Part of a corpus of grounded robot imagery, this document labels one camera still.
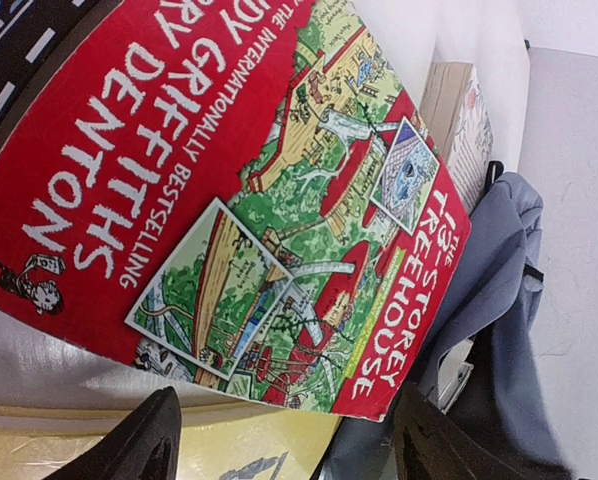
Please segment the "blue grey backpack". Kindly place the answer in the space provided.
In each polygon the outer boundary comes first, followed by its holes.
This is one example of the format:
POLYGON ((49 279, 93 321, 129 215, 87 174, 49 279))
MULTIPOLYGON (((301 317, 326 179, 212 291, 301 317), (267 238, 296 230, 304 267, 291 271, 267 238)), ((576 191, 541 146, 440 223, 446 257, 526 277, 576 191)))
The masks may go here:
MULTIPOLYGON (((492 182, 471 214, 463 256, 404 385, 415 384, 492 455, 541 463, 568 479, 530 342, 544 287, 542 212, 541 195, 523 176, 506 172, 492 182)), ((381 423, 344 420, 315 477, 399 479, 393 446, 399 395, 381 423)))

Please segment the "yellow book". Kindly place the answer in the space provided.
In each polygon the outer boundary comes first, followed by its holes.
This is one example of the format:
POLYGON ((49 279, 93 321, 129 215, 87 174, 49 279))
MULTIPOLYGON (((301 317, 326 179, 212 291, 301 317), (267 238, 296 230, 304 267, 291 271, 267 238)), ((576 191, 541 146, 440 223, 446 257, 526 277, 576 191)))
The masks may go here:
MULTIPOLYGON (((245 402, 182 409, 179 479, 308 479, 336 416, 245 402)), ((0 406, 0 479, 42 479, 86 453, 126 410, 0 406)))

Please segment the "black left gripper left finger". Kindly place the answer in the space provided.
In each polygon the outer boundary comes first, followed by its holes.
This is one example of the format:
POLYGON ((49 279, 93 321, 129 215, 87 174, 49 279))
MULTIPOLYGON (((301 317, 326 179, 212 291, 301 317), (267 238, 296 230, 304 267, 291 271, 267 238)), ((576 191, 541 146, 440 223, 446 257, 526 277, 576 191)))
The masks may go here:
POLYGON ((174 479, 182 414, 174 388, 152 393, 94 447, 48 477, 55 480, 174 479))

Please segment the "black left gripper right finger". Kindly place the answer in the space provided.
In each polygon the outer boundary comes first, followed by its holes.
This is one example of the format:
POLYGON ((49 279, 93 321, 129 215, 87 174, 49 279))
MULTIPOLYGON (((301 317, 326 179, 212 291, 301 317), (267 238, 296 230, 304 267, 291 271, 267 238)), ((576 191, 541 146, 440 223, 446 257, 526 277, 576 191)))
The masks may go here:
POLYGON ((393 446, 399 479, 557 479, 541 463, 506 462, 482 448, 413 383, 401 388, 394 411, 393 446))

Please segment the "red floral book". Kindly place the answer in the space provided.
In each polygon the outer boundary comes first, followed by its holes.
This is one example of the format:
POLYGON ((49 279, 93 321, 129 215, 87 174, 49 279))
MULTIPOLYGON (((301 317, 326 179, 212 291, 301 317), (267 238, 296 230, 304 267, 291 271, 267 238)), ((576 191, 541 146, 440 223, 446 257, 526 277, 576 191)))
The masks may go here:
POLYGON ((471 223, 347 1, 96 1, 0 122, 0 316, 382 421, 471 223))

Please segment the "white floral notebook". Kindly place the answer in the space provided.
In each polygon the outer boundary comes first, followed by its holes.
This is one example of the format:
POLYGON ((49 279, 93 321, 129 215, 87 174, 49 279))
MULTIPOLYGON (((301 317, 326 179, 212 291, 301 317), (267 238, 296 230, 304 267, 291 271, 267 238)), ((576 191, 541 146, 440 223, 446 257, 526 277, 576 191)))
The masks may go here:
POLYGON ((420 114, 467 212, 484 194, 494 135, 476 67, 431 65, 420 114))

